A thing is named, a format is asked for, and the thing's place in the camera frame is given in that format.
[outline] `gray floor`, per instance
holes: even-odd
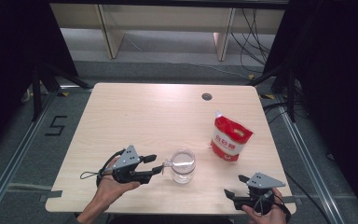
[[[230,38],[224,62],[218,62],[212,34],[171,33],[171,32],[128,32],[123,40],[116,59],[106,57],[105,46],[100,31],[62,30],[71,50],[76,68],[83,80],[93,84],[99,81],[110,82],[155,82],[155,83],[197,83],[245,85],[250,74],[241,67],[241,49]],[[273,42],[273,35],[261,35],[260,40],[267,48]],[[256,49],[252,53],[262,59]],[[248,69],[262,71],[262,64],[248,56],[243,56]],[[260,94],[270,93],[272,79],[257,86]],[[60,79],[63,86],[72,83]],[[46,116],[28,149],[21,166],[17,170],[7,192],[0,202],[0,223],[61,223],[69,214],[49,213],[45,209],[43,197],[54,183],[61,167],[78,121],[90,96],[89,91],[68,90],[69,95],[54,96]],[[262,99],[263,105],[274,104],[275,99]],[[299,183],[319,206],[323,207],[317,190],[313,186],[298,148],[287,129],[279,108],[266,115],[279,151],[284,170]],[[22,137],[31,124],[33,102],[27,101],[17,111],[7,125],[0,140],[0,176],[7,168]],[[65,128],[60,136],[46,136],[56,133],[49,127],[56,116],[57,123]],[[296,126],[307,145],[324,183],[332,193],[337,210],[345,223],[358,223],[358,201],[353,195],[337,165],[325,157],[328,149],[318,135],[302,105],[296,105]],[[297,210],[291,223],[326,223],[305,193],[291,180],[289,185],[296,197]],[[103,215],[98,223],[104,223]],[[235,223],[247,223],[246,216],[232,217]]]

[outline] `wooden table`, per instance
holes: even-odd
[[[212,100],[202,99],[210,93]],[[218,158],[210,146],[214,114],[219,110],[255,134],[236,162]],[[287,183],[282,164],[254,87],[181,84],[99,83],[95,86],[68,148],[49,198],[50,212],[81,212],[92,199],[95,176],[115,152],[134,145],[140,156],[158,155],[137,171],[161,165],[179,148],[191,149],[197,167],[192,181],[180,185],[168,172],[154,175],[147,185],[126,192],[107,212],[125,214],[235,215],[224,189],[246,196],[247,186],[238,175],[261,172]],[[288,185],[279,188],[291,196]],[[294,213],[294,203],[287,204]]]

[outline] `person's hand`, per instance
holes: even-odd
[[[272,189],[274,194],[279,198],[282,198],[282,194],[277,189]],[[277,197],[275,197],[275,203],[282,203]],[[249,224],[286,224],[286,217],[283,210],[277,205],[273,204],[271,211],[264,216],[260,216],[254,212],[252,207],[244,205],[242,210],[249,216]]]
[[[118,158],[114,158],[108,165],[111,167]],[[100,185],[94,198],[86,206],[83,212],[77,217],[77,221],[80,223],[93,223],[93,221],[104,211],[106,211],[110,204],[114,203],[123,193],[128,190],[136,189],[141,184],[139,182],[130,182],[126,184],[118,183],[109,173],[104,173]]]

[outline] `bag of sugar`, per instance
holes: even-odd
[[[237,161],[252,135],[252,131],[216,112],[211,145],[213,152],[223,160]]]

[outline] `wire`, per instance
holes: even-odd
[[[83,172],[83,174],[80,175],[80,179],[86,179],[86,178],[89,178],[89,177],[97,175],[97,174],[98,173],[94,173],[94,172]]]
[[[136,47],[140,52],[142,53],[145,53],[141,48],[139,48],[137,45],[135,45],[132,40],[130,40],[126,35],[124,36],[124,38],[126,38],[128,41],[130,41],[130,43],[133,44],[134,47]],[[145,55],[145,57],[150,60],[150,61],[153,61],[153,62],[158,62],[158,63],[173,63],[173,62],[168,62],[168,61],[164,61],[164,60],[155,60],[155,59],[152,59],[152,58],[149,58]],[[190,64],[190,65],[195,65],[195,66],[199,66],[199,67],[206,67],[206,68],[212,68],[218,72],[222,72],[222,73],[226,73],[226,74],[231,74],[231,75],[236,75],[236,76],[240,76],[240,77],[244,77],[245,79],[248,79],[248,80],[251,80],[249,77],[246,77],[242,74],[239,74],[239,73],[233,73],[233,72],[228,72],[228,71],[224,71],[224,70],[221,70],[221,69],[218,69],[216,67],[213,67],[213,66],[210,66],[210,65],[205,65],[205,64],[199,64],[199,63],[173,63],[173,64]]]
[[[260,39],[258,38],[258,32],[257,32],[257,24],[256,24],[256,21],[255,21],[255,18],[256,18],[256,13],[257,13],[257,9],[254,9],[253,10],[253,22],[252,22],[252,25],[250,24],[250,22],[248,21],[248,18],[246,17],[246,14],[245,14],[245,11],[244,9],[242,9],[242,15],[243,17],[245,18],[246,20],[246,23],[248,24],[248,27],[249,27],[249,34],[248,34],[248,37],[244,37],[246,42],[248,42],[252,47],[254,47],[255,49],[258,49],[260,50],[260,53],[261,55],[263,56],[263,59],[264,61],[267,60],[267,55],[266,53],[269,53],[270,50],[268,48],[266,48],[264,45],[261,44],[260,42]],[[253,38],[255,39],[258,47],[254,46],[253,44],[251,44],[248,39],[249,39],[249,36],[252,35]]]
[[[300,102],[299,101],[295,101],[295,105],[300,105]],[[263,110],[265,111],[264,114],[267,115],[267,113],[269,113],[269,111],[271,111],[273,108],[276,108],[278,106],[287,106],[287,102],[284,102],[284,103],[276,103],[276,104],[272,104],[272,105],[265,105],[263,106]],[[274,121],[277,117],[279,117],[280,115],[282,115],[283,113],[285,113],[287,111],[284,111],[282,112],[281,114],[279,114],[278,116],[276,116],[274,119],[272,119],[268,124],[270,124],[272,121]],[[309,119],[310,117],[309,116],[302,116],[302,115],[299,115],[296,111],[294,111],[294,113],[301,117],[302,119]]]
[[[277,115],[275,118],[273,118],[272,120],[270,120],[269,122],[268,122],[268,124],[270,124],[270,123],[272,123],[275,119],[277,119],[280,115],[282,115],[282,114],[284,114],[284,113],[286,113],[287,112],[287,110],[285,110],[285,111],[283,111],[282,113],[280,113],[279,115]]]
[[[243,53],[243,48],[241,49],[241,54],[240,54],[240,62],[241,62],[242,68],[244,68],[246,71],[249,71],[249,72],[262,73],[262,72],[254,71],[254,70],[251,70],[251,69],[245,67],[245,65],[243,64],[243,61],[242,61],[242,53]]]
[[[281,201],[281,204],[284,204],[282,198],[280,198],[278,195],[275,195],[275,194],[274,194],[274,197],[277,198],[277,199],[279,199],[279,201]]]
[[[258,63],[262,64],[262,65],[265,65],[265,63],[263,61],[261,61],[260,59],[258,59],[257,57],[254,56],[254,54],[249,51],[245,45],[246,45],[246,42],[242,45],[240,43],[240,41],[238,41],[238,39],[235,37],[235,35],[233,33],[231,33],[232,37],[234,37],[234,40],[237,42],[237,44],[241,47],[241,55],[242,53],[245,51],[251,58],[253,58],[255,61],[257,61]]]
[[[326,222],[328,224],[331,224],[330,220],[328,219],[327,215],[324,213],[324,211],[322,210],[322,208],[319,206],[319,204],[317,204],[311,197],[310,195],[301,187],[301,185],[299,185],[286,171],[284,171],[284,173],[287,175],[287,177],[289,177],[303,192],[304,194],[310,199],[310,201],[316,206],[316,208],[319,210],[319,212],[322,213],[322,215],[324,216],[324,219],[326,220]]]

